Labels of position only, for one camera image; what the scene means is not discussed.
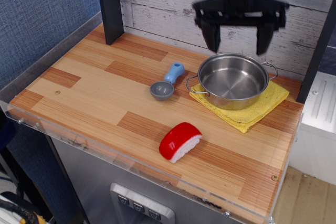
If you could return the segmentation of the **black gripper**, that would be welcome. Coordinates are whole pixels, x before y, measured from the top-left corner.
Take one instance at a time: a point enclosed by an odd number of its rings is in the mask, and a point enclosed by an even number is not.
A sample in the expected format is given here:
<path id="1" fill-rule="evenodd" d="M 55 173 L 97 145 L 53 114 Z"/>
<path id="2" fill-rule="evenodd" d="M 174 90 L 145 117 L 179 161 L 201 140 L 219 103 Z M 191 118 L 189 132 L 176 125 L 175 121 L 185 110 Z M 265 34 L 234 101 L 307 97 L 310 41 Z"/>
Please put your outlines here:
<path id="1" fill-rule="evenodd" d="M 218 52 L 220 25 L 257 26 L 256 54 L 267 52 L 275 28 L 285 27 L 288 3 L 278 0 L 203 0 L 193 4 L 208 49 Z"/>

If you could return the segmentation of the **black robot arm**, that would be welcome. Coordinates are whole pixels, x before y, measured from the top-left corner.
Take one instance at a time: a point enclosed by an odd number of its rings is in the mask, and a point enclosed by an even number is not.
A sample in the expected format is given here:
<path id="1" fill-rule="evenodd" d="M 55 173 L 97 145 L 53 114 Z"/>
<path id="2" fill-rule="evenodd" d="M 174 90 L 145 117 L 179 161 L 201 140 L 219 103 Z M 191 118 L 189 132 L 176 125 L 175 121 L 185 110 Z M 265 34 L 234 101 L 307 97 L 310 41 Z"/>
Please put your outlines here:
<path id="1" fill-rule="evenodd" d="M 203 0 L 193 3 L 195 23 L 209 50 L 217 52 L 221 26 L 257 28 L 256 54 L 264 54 L 273 34 L 286 25 L 289 4 L 278 0 Z"/>

